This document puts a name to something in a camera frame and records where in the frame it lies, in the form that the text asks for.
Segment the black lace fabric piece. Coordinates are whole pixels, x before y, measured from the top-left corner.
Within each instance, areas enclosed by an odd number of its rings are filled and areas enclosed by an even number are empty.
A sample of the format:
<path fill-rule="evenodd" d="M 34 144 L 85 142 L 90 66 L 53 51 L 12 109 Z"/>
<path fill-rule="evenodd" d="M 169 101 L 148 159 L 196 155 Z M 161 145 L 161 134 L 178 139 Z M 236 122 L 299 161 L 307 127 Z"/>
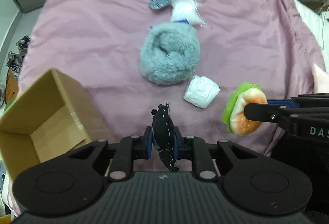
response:
<path fill-rule="evenodd" d="M 159 152 L 160 160 L 170 172 L 179 171 L 175 164 L 174 138 L 175 126 L 170 117 L 169 104 L 159 104 L 157 109 L 153 109 L 152 119 L 152 140 L 154 148 Z"/>

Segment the white tissue pack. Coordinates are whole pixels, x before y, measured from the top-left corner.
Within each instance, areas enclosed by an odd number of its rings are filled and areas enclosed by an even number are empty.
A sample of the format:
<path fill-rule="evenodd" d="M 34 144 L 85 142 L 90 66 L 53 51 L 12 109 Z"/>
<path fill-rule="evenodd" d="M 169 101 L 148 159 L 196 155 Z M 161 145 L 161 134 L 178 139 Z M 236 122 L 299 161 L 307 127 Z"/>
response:
<path fill-rule="evenodd" d="M 206 109 L 219 94 L 219 86 L 205 76 L 193 76 L 183 99 L 196 107 Z"/>

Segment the fluffy blue plush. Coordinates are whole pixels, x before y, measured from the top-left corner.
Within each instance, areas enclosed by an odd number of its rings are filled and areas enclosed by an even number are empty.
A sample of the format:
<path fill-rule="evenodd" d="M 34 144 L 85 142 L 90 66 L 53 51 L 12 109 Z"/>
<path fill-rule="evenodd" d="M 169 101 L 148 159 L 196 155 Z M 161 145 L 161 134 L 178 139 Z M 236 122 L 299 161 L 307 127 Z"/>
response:
<path fill-rule="evenodd" d="M 189 79 L 200 60 L 196 29 L 187 23 L 153 26 L 139 54 L 140 73 L 156 85 L 174 85 Z"/>

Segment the clear bag of white stuffing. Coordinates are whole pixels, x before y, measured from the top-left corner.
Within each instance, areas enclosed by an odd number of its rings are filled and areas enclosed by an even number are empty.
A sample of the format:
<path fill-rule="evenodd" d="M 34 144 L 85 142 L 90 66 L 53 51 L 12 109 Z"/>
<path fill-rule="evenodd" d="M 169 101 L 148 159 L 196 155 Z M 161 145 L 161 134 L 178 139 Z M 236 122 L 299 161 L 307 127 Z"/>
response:
<path fill-rule="evenodd" d="M 172 3 L 171 21 L 179 22 L 186 20 L 192 26 L 203 26 L 205 21 L 198 12 L 198 7 L 202 6 L 196 0 L 174 0 Z"/>

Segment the brown cardboard box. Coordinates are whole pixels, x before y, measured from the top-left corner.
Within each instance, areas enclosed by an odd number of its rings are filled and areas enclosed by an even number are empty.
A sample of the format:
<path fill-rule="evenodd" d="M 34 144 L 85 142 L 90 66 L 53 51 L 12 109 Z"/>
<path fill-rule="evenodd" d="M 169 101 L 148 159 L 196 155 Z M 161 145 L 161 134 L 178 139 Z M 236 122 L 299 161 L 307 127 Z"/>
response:
<path fill-rule="evenodd" d="M 1 157 L 14 181 L 30 167 L 109 136 L 82 85 L 51 68 L 1 116 Z"/>

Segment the pink bed sheet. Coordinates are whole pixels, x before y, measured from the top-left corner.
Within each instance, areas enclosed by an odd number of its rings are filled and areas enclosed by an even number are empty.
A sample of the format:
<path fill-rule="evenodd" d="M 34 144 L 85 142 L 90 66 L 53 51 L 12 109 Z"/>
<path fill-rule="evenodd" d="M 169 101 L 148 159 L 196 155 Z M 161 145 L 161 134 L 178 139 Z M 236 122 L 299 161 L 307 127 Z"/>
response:
<path fill-rule="evenodd" d="M 74 78 L 88 91 L 116 139 L 138 134 L 151 110 L 169 103 L 182 135 L 209 143 L 226 138 L 269 154 L 282 132 L 262 124 L 247 136 L 227 131 L 221 115 L 242 82 L 259 85 L 270 99 L 313 91 L 312 66 L 324 67 L 320 47 L 294 0 L 197 0 L 205 26 L 198 76 L 220 92 L 201 109 L 183 99 L 186 83 L 158 86 L 139 72 L 139 50 L 152 26 L 167 22 L 171 9 L 154 13 L 149 0 L 47 0 L 34 26 L 19 79 L 26 90 L 49 68 Z"/>

